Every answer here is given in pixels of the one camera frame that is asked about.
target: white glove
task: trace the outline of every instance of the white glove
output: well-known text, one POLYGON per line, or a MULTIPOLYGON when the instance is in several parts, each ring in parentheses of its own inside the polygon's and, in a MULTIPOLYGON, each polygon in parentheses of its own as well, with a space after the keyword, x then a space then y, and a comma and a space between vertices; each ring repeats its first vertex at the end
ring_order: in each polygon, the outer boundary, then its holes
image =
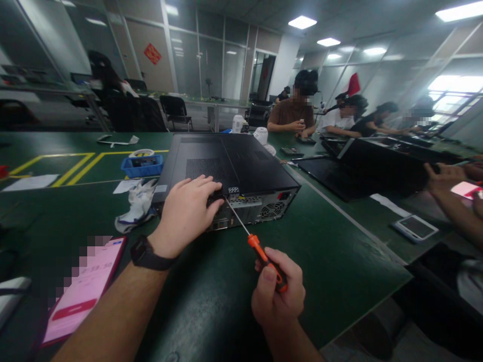
POLYGON ((129 203, 131 208, 127 214, 116 217, 114 222, 116 230, 126 234, 136 226, 150 220, 156 215, 154 209, 151 209, 151 199, 154 194, 156 179, 152 179, 145 185, 142 185, 143 179, 129 190, 129 203))

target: watch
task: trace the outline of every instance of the watch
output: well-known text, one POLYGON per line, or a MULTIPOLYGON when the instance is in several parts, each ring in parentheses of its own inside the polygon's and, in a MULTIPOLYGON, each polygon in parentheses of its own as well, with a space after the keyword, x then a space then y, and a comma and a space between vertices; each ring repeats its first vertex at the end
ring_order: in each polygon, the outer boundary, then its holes
POLYGON ((178 258, 168 259, 156 255, 146 236, 141 235, 131 248, 131 259, 135 266, 162 271, 168 270, 178 258))

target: screwdriver shaft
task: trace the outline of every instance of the screwdriver shaft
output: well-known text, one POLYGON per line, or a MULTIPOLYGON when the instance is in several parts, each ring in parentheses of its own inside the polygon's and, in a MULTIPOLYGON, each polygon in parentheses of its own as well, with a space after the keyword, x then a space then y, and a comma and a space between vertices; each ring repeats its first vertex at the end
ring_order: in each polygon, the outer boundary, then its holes
POLYGON ((230 201, 228 201, 228 199, 226 198, 225 196, 225 200, 226 202, 228 203, 228 206, 230 206, 230 209, 233 211, 233 213, 235 214, 236 218, 238 219, 238 221, 240 221, 240 224, 243 226, 243 229, 245 229, 245 231, 247 232, 248 235, 250 235, 250 233, 248 232, 247 228, 245 227, 245 225, 243 224, 243 222, 241 221, 240 217, 238 216, 238 214, 236 213, 235 209, 231 206, 230 204, 230 201))

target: tape roll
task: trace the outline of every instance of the tape roll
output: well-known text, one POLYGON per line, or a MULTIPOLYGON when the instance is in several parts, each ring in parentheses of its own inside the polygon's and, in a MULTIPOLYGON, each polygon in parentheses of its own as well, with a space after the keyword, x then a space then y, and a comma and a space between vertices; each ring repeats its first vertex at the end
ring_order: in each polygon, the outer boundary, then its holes
POLYGON ((128 157, 143 157, 143 156, 153 156, 154 151, 148 148, 143 148, 141 150, 134 151, 128 157))

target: blue plastic bin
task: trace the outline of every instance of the blue plastic bin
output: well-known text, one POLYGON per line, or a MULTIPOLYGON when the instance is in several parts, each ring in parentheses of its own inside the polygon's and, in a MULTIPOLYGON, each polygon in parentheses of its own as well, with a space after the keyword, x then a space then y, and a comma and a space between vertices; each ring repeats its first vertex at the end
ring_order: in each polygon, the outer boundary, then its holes
POLYGON ((128 157, 122 161, 121 170, 123 170, 129 178, 156 176, 161 174, 161 171, 163 170, 163 156, 128 157), (150 164, 153 159, 155 160, 155 164, 150 164), (139 162, 142 166, 134 167, 133 162, 134 164, 139 162))

